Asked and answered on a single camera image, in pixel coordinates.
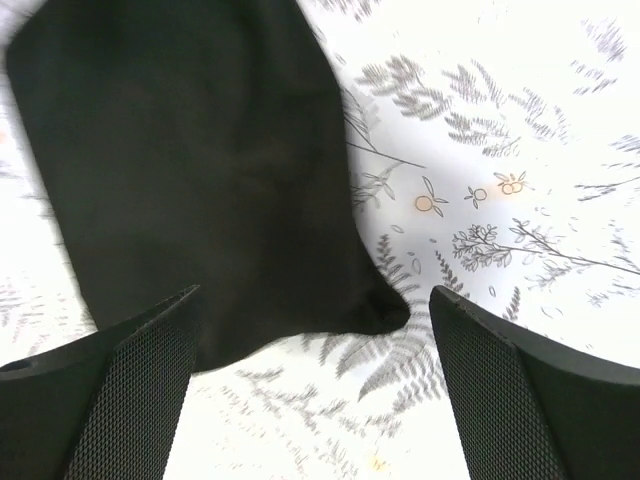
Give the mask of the black t shirt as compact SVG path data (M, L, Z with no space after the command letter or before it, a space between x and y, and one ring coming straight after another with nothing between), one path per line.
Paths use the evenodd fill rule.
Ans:
M197 371L407 303L352 214L341 92L294 1L48 1L6 67L99 328L195 285Z

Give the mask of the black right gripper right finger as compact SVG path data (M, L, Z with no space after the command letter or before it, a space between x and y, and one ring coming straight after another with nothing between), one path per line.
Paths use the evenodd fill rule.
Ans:
M639 371L495 316L444 286L429 309L469 475L639 476Z

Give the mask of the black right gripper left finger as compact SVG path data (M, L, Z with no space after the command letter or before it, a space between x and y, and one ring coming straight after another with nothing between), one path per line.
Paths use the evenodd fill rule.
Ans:
M2 366L2 478L162 478L195 361L199 307L192 286Z

